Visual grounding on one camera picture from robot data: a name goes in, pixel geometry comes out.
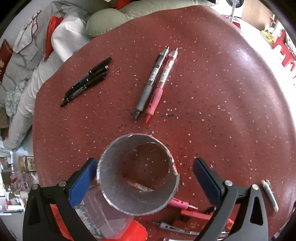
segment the screw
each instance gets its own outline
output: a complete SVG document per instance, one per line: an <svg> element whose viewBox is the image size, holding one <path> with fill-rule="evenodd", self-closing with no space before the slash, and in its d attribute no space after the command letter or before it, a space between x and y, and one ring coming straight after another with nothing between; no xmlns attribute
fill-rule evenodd
<svg viewBox="0 0 296 241"><path fill-rule="evenodd" d="M32 186L32 189L33 189L33 190L36 190L36 189L38 188L38 186L39 186L38 184L34 184L34 185Z"/></svg>
<svg viewBox="0 0 296 241"><path fill-rule="evenodd" d="M60 182L59 182L59 186L60 186L60 187L64 187L65 185L66 185L66 181L60 181Z"/></svg>
<svg viewBox="0 0 296 241"><path fill-rule="evenodd" d="M259 186L257 184L253 184L252 185L252 188L255 189L255 190L258 190L259 189Z"/></svg>
<svg viewBox="0 0 296 241"><path fill-rule="evenodd" d="M226 186L229 186L229 187L232 186L232 181L230 181L230 180L226 180L224 183Z"/></svg>

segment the sticker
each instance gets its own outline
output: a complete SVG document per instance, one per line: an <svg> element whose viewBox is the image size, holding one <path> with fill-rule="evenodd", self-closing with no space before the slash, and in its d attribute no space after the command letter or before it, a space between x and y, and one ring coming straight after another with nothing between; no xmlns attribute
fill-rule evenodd
<svg viewBox="0 0 296 241"><path fill-rule="evenodd" d="M28 170L29 172L36 172L36 166L34 162L34 157L27 157L27 163L28 163Z"/></svg>
<svg viewBox="0 0 296 241"><path fill-rule="evenodd" d="M144 192L152 192L153 191L153 189L148 188L148 187L146 187L146 186L144 186L142 184L139 184L138 189L141 190L141 191L144 191Z"/></svg>
<svg viewBox="0 0 296 241"><path fill-rule="evenodd" d="M148 81L154 81L154 79L156 78L157 72L158 72L158 68L154 68Z"/></svg>
<svg viewBox="0 0 296 241"><path fill-rule="evenodd" d="M167 77L168 77L168 73L169 73L168 69L164 69L163 74L161 75L159 82L165 82Z"/></svg>
<svg viewBox="0 0 296 241"><path fill-rule="evenodd" d="M102 234L102 232L97 228L97 226L94 224L92 218L89 215L89 212L86 208L85 203L82 201L79 206L74 207L75 211L77 212L78 216L84 223L84 225L87 227L87 229L91 232L91 234L95 238L105 238L105 236Z"/></svg>

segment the gray cup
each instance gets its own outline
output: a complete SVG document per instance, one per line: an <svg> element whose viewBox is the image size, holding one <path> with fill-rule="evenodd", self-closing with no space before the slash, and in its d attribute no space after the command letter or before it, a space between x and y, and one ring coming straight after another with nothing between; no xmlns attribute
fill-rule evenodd
<svg viewBox="0 0 296 241"><path fill-rule="evenodd" d="M168 177L165 183L152 192L139 192L131 188L121 174L125 153L144 143L158 145L168 156ZM167 147L145 134L128 134L114 140L104 151L97 168L97 182L107 202L117 210L133 216L142 216L162 210L178 189L180 174Z"/></svg>

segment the pink pen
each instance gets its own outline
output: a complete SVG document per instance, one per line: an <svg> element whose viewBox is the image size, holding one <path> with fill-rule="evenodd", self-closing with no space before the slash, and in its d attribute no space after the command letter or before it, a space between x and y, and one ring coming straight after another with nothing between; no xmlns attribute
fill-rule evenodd
<svg viewBox="0 0 296 241"><path fill-rule="evenodd" d="M137 188L143 192L152 192L153 189L151 188L148 188L142 184L139 184L139 183L135 183L135 182L132 182L130 180L127 180L126 181L131 187L133 188ZM194 210L198 210L197 207L195 206L192 206L192 205L189 205L188 202L185 202L185 201L182 201L180 199L177 199L177 198L174 198L172 200L169 201L168 205L172 206L172 207L178 207L180 209L184 209L186 210L187 208L191 208L191 209L194 209Z"/></svg>
<svg viewBox="0 0 296 241"><path fill-rule="evenodd" d="M168 78L168 75L170 74L170 71L171 71L174 63L175 63L177 55L178 55L178 48L176 50L171 51L170 54L168 55L168 60L165 65L165 69L163 70L163 73L160 77L158 85L151 97L149 106L146 110L144 125L146 125L149 122L149 120L151 119L151 116L154 115L156 107L160 101L162 94L163 94L163 87L165 86L166 80Z"/></svg>

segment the blue gripper pad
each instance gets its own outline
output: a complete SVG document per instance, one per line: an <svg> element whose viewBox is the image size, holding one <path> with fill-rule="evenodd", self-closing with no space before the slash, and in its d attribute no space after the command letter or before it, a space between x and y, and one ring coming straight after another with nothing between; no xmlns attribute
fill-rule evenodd
<svg viewBox="0 0 296 241"><path fill-rule="evenodd" d="M74 172L68 180L66 193L72 207L81 203L85 193L96 176L97 160L89 158L83 167Z"/></svg>
<svg viewBox="0 0 296 241"><path fill-rule="evenodd" d="M222 202L221 189L214 181L212 172L202 158L197 158L193 164L193 173L213 206L220 206Z"/></svg>

